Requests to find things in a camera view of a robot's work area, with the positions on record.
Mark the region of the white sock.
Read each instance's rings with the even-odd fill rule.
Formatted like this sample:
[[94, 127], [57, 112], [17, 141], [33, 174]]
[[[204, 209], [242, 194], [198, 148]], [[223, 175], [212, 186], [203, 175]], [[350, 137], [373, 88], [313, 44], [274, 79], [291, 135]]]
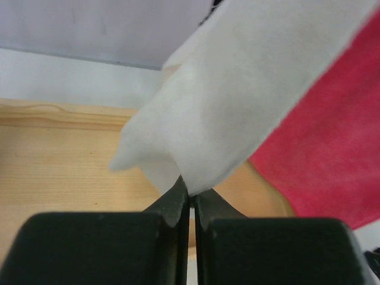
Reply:
[[191, 195], [240, 166], [345, 50], [378, 1], [224, 1], [123, 127], [109, 169]]

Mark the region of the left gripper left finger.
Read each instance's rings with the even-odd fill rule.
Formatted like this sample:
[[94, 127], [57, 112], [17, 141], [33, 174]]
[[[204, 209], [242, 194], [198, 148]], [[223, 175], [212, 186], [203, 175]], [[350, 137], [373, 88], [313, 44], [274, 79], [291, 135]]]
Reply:
[[19, 229], [2, 284], [185, 284], [190, 203], [179, 178], [141, 212], [50, 212]]

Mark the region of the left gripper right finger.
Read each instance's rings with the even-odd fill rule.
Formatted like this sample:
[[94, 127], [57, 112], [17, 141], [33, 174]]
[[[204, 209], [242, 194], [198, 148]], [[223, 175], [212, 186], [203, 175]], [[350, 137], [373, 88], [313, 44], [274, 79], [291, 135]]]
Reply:
[[350, 229], [334, 218], [249, 218], [216, 191], [193, 200], [199, 284], [373, 284]]

